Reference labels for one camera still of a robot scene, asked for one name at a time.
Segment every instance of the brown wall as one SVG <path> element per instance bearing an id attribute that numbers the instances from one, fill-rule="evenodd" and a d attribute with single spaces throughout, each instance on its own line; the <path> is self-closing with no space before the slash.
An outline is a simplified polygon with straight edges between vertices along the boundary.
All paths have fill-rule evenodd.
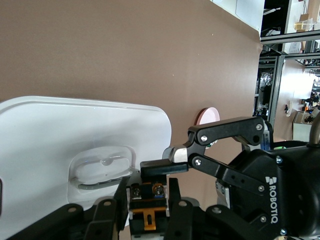
<path id="1" fill-rule="evenodd" d="M 198 112 L 252 114 L 259 34 L 209 0 L 2 0 L 0 100 L 42 95 L 153 105 L 184 143 Z M 240 152 L 220 140 L 208 155 Z M 214 179 L 178 174 L 205 208 Z"/>

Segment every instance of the brown backdrop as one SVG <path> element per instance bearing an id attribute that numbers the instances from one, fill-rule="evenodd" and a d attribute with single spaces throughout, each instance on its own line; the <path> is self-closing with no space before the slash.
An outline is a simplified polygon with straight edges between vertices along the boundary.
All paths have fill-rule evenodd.
<path id="1" fill-rule="evenodd" d="M 99 99 L 162 108 L 172 144 L 184 143 L 198 112 L 252 114 L 259 34 L 209 0 L 2 0 L 0 100 L 26 95 Z M 240 152 L 220 140 L 208 155 Z M 178 174 L 202 207 L 214 179 Z"/>

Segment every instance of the white tray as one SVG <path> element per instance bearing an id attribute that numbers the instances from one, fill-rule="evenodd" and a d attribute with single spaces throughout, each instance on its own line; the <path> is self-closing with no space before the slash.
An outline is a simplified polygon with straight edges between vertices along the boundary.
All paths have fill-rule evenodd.
<path id="1" fill-rule="evenodd" d="M 117 185 L 78 189 L 74 173 L 81 169 L 77 176 L 86 180 L 88 168 L 75 169 L 76 161 L 116 157 L 106 175 L 119 177 L 129 174 L 122 168 L 161 159 L 170 139 L 168 116 L 153 106 L 41 96 L 0 103 L 0 239 L 65 204 L 88 209 L 114 194 Z"/>

